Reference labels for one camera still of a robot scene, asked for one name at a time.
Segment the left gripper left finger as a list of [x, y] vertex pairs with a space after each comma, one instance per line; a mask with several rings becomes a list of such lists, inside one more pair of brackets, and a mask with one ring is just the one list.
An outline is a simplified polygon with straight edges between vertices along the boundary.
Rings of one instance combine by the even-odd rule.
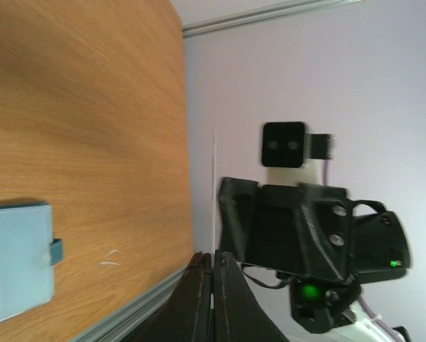
[[134, 341], [208, 341], [212, 255], [197, 252], [169, 299]]

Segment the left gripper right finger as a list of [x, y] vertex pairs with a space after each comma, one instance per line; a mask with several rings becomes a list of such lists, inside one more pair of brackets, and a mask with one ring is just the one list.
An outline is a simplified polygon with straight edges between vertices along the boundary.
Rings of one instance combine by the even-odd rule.
[[214, 255], [215, 341], [286, 341], [287, 338], [260, 307], [234, 256]]

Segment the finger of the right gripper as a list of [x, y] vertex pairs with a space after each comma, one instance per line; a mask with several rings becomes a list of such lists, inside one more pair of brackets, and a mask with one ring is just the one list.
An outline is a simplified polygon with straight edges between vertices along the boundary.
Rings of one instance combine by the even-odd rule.
[[262, 264], [264, 257], [256, 238], [257, 213], [262, 186], [253, 180], [223, 177], [217, 193], [222, 223], [219, 250], [245, 264]]

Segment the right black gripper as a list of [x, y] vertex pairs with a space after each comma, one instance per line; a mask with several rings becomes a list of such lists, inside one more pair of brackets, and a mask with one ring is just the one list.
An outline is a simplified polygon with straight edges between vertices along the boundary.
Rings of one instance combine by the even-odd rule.
[[[374, 213], [353, 218], [353, 270], [361, 284], [401, 279], [412, 266], [398, 216], [378, 201], [357, 200]], [[244, 263], [303, 278], [343, 283], [349, 277], [351, 201], [342, 187], [301, 183], [262, 186], [251, 215]]]

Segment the white card red marks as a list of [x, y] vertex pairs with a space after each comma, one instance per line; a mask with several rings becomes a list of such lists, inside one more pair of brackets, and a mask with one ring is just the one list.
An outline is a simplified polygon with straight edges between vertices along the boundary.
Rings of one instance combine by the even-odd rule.
[[217, 220], [217, 127], [213, 129], [212, 145], [212, 243], [211, 248], [216, 250], [216, 220]]

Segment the teal card holder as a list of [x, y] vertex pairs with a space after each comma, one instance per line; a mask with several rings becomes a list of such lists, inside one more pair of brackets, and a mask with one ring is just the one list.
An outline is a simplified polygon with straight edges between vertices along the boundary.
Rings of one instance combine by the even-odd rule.
[[51, 301], [62, 260], [49, 203], [0, 205], [0, 323]]

